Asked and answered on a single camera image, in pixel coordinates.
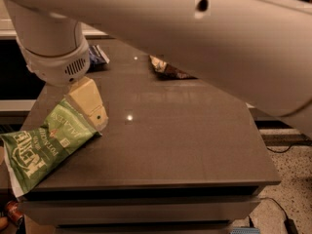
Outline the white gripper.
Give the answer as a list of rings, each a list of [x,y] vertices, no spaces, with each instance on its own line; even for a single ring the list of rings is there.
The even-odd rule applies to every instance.
[[[93,79],[83,77],[90,64],[85,36],[81,32],[37,33],[18,36],[17,42],[28,70],[46,83],[62,87],[80,79],[70,86],[66,98],[102,131],[108,116],[98,86]]]

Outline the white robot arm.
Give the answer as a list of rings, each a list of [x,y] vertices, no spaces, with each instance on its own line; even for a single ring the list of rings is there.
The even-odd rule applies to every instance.
[[[31,71],[64,86],[85,23],[312,136],[312,6],[300,0],[4,0]]]

